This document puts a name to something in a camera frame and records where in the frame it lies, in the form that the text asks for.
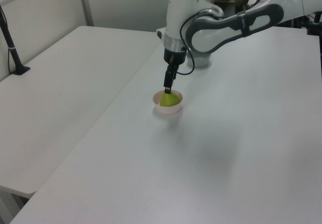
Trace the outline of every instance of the green ball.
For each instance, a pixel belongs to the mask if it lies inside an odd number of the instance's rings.
[[[179,97],[176,94],[174,94],[173,92],[171,92],[170,94],[163,93],[162,98],[161,98],[161,102],[160,102],[160,106],[173,107],[179,103],[180,103]]]

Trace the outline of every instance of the bowl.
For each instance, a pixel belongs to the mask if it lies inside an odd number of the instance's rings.
[[[157,93],[155,93],[155,95],[153,96],[153,102],[154,102],[154,106],[155,106],[155,109],[161,113],[161,114],[174,114],[176,112],[178,112],[180,109],[181,109],[181,103],[182,103],[182,94],[178,91],[175,91],[175,90],[172,90],[172,92],[177,95],[180,99],[180,103],[172,106],[172,107],[162,107],[160,106],[160,101],[162,99],[162,95],[165,91],[159,91]]]

